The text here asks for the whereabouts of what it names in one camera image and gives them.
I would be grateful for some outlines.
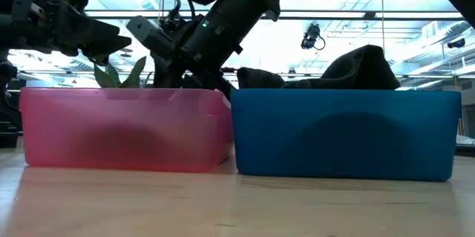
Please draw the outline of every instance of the plastic bin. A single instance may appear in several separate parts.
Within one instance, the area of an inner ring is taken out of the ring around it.
[[[31,166],[206,172],[232,148],[218,91],[23,88],[20,109]]]
[[[447,91],[245,89],[232,97],[247,175],[446,181],[461,96]]]

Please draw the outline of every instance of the wooden table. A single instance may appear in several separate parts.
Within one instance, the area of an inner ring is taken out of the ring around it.
[[[475,236],[475,159],[447,183],[26,167],[0,152],[0,236]]]

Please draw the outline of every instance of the ceiling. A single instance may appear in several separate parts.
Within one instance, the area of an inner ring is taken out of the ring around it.
[[[182,11],[189,10],[186,0],[182,2]],[[100,17],[104,22],[119,26],[121,35],[131,37],[125,28],[128,20],[114,19],[118,10],[167,11],[173,5],[172,0],[89,0],[87,11],[88,15],[94,16],[95,10],[102,10]],[[198,10],[210,8],[200,5],[195,7]],[[241,43],[244,51],[239,56],[233,54],[225,67],[245,66],[276,73],[287,73],[290,68],[294,68],[297,73],[321,74],[340,55],[372,44],[384,47],[395,74],[447,75],[475,71],[475,68],[471,68],[472,59],[475,64],[475,57],[472,58],[475,53],[471,53],[475,47],[474,29],[459,18],[448,0],[281,0],[281,9],[283,12],[292,10],[293,16],[297,17],[278,22],[260,20]],[[325,19],[319,19],[321,13],[316,13],[318,10],[332,12],[327,13]],[[351,11],[384,11],[386,20],[345,20]],[[326,47],[322,51],[304,51],[300,47],[304,31],[312,22],[319,24],[321,35],[326,40]],[[464,48],[442,50],[447,42],[461,37],[467,39]],[[111,56],[111,63],[119,71],[130,71],[139,58],[148,56],[149,51],[136,40],[129,48],[132,50],[130,57],[121,56],[123,52]],[[15,52],[9,59],[30,75],[54,84],[96,86],[94,76],[90,74],[92,64],[83,57],[67,58],[60,53],[44,55],[22,51]],[[80,74],[66,74],[65,69]],[[149,58],[144,72],[153,69],[153,61]]]

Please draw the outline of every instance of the dark fabric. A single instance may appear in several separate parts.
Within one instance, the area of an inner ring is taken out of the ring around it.
[[[335,60],[321,78],[285,84],[282,77],[264,70],[241,68],[239,88],[320,88],[393,90],[401,84],[394,76],[381,47],[366,45]]]

